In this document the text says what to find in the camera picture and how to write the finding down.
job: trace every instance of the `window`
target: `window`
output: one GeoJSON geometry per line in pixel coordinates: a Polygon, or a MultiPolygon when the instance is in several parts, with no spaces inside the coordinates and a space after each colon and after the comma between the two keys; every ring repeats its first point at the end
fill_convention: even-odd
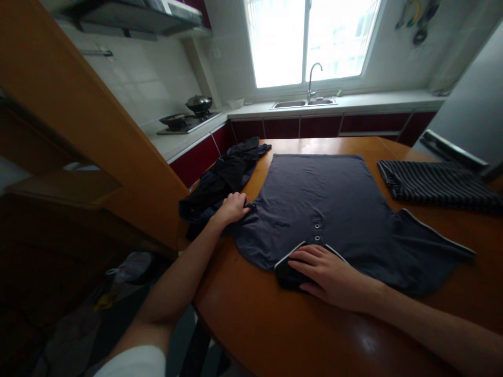
{"type": "Polygon", "coordinates": [[[362,73],[380,0],[243,1],[257,88],[362,73]]]}

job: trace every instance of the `faucet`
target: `faucet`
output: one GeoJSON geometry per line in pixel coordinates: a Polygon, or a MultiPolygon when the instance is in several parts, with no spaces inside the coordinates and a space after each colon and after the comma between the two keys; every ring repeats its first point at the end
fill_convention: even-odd
{"type": "Polygon", "coordinates": [[[320,66],[321,71],[323,72],[323,67],[321,66],[321,64],[320,64],[320,63],[315,63],[315,64],[313,64],[313,66],[311,67],[311,73],[309,74],[308,102],[311,100],[311,96],[316,94],[316,91],[311,92],[311,80],[312,80],[312,78],[313,78],[313,69],[314,69],[314,67],[316,67],[317,65],[319,65],[319,66],[320,66]]]}

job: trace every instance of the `hand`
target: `hand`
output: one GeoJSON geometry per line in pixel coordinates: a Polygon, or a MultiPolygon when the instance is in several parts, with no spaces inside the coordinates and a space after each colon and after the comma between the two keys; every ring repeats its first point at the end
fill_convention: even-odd
{"type": "Polygon", "coordinates": [[[220,209],[213,215],[213,219],[224,227],[230,223],[235,223],[252,210],[251,208],[243,208],[245,203],[246,194],[238,192],[229,194],[227,199],[224,199],[220,209]]]}
{"type": "Polygon", "coordinates": [[[318,245],[303,246],[290,257],[305,262],[289,261],[290,267],[317,283],[302,283],[300,289],[342,309],[365,313],[386,288],[318,245]]]}

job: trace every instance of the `forearm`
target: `forearm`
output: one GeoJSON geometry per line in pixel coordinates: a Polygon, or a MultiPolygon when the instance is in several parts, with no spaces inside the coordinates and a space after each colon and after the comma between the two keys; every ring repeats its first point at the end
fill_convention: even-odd
{"type": "Polygon", "coordinates": [[[152,288],[108,359],[139,345],[154,345],[164,353],[168,352],[171,333],[194,298],[224,226],[210,220],[185,253],[152,288]]]}
{"type": "Polygon", "coordinates": [[[152,288],[137,319],[145,323],[176,323],[190,305],[224,225],[210,220],[187,250],[152,288]]]}
{"type": "Polygon", "coordinates": [[[479,325],[390,288],[383,290],[368,313],[406,332],[464,375],[503,373],[503,337],[479,325]]]}

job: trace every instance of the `bowl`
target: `bowl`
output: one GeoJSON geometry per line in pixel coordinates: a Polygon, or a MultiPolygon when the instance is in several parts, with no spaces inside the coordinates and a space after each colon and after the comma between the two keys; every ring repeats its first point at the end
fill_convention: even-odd
{"type": "Polygon", "coordinates": [[[243,105],[245,104],[245,99],[244,97],[239,99],[229,99],[227,103],[231,106],[232,110],[237,110],[243,107],[243,105]]]}

